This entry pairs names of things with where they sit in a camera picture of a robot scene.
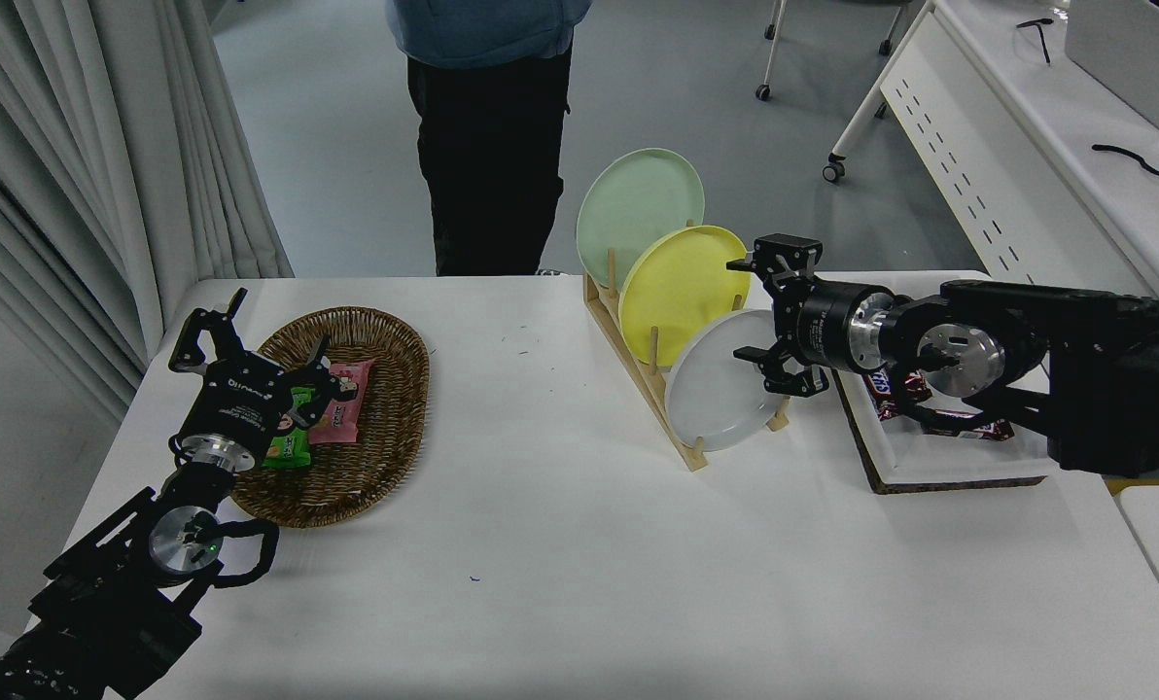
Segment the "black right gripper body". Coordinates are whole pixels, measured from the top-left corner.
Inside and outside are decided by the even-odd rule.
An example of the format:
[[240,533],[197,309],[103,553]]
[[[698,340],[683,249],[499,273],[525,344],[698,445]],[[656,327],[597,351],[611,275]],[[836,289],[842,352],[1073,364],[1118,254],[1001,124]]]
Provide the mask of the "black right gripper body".
[[863,284],[786,276],[774,293],[775,349],[803,365],[866,373],[851,328]]

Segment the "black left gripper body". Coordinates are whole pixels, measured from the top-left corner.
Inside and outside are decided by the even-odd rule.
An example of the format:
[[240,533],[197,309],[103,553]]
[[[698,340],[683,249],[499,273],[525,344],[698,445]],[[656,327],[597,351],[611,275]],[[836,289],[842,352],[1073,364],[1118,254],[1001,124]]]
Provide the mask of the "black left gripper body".
[[286,369],[257,353],[240,353],[203,369],[201,394],[178,433],[178,449],[203,442],[232,442],[247,455],[263,457],[294,407]]

